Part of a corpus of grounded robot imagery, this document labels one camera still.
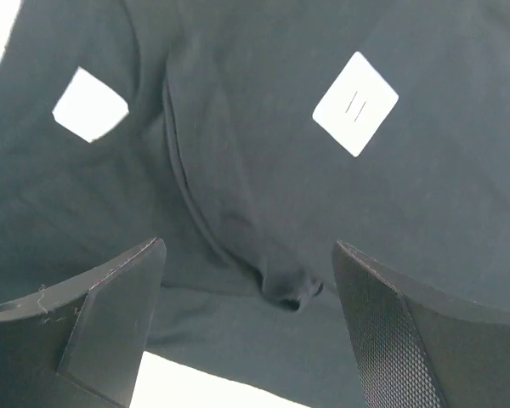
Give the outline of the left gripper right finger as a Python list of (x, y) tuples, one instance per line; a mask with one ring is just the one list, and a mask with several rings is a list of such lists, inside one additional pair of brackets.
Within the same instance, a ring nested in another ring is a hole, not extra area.
[(338, 241), (335, 275), (369, 407), (510, 407), (510, 312), (451, 296)]

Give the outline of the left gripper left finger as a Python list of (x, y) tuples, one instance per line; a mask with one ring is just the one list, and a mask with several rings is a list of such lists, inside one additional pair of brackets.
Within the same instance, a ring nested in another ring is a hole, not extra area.
[(0, 304), (0, 408), (128, 407), (166, 256), (153, 238)]

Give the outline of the black t shirt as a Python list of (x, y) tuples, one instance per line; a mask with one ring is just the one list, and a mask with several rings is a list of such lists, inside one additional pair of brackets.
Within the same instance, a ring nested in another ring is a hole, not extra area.
[(154, 237), (148, 350), (310, 407), (337, 241), (510, 311), (510, 1), (0, 1), (0, 303)]

